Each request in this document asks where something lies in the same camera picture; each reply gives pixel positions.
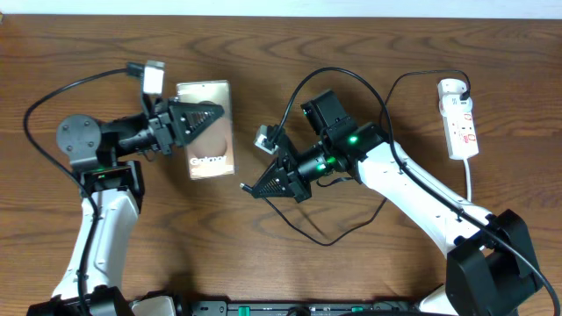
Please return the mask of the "bronze Galaxy smartphone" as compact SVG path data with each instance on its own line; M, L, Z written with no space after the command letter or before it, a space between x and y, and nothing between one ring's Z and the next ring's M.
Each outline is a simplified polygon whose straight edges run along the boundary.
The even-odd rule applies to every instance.
M212 122L185 147L186 164L192 180L235 174L234 136L230 84L226 80L178 83L181 102L217 104L224 114Z

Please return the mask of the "white charger plug adapter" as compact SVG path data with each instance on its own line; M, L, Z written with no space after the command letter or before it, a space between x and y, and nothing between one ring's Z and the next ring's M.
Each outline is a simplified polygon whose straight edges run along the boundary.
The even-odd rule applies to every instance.
M455 78L445 78L437 84L438 96L442 99L445 95L463 95L468 91L464 81Z

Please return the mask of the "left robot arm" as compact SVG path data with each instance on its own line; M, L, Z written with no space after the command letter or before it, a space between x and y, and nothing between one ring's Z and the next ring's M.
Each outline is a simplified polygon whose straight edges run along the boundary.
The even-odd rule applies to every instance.
M30 305L31 315L187 315L182 299L166 291L125 299L121 292L128 241L141 214L145 189L132 153L170 154L193 142L225 113L219 104L174 98L110 122L76 114L57 128L70 161L68 175L82 198L82 222L63 279L52 297Z

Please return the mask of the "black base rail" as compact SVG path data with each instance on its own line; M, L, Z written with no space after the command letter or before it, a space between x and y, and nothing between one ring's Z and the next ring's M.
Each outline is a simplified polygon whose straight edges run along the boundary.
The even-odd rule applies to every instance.
M360 303L228 303L211 300L191 303L176 302L172 297L133 301L134 315L141 316L336 316L336 315L420 315L405 302Z

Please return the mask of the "white power strip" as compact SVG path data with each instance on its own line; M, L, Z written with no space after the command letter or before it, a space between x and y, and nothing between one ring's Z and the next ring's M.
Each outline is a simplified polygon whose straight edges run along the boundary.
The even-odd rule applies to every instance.
M439 102L449 157L469 159L479 153L479 145L472 116L472 100L460 95L444 95Z

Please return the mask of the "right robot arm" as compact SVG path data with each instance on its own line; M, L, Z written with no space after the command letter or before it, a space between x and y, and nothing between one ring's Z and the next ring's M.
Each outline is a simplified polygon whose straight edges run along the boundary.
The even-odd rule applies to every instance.
M403 211L446 259L446 279L415 305L421 314L514 315L546 286L529 230L516 213L494 215L460 197L412 162L380 126L357 122L331 90L301 106L318 143L306 152L281 126L261 126L255 144L275 159L257 182L254 198L312 196L311 183L332 172L355 181Z

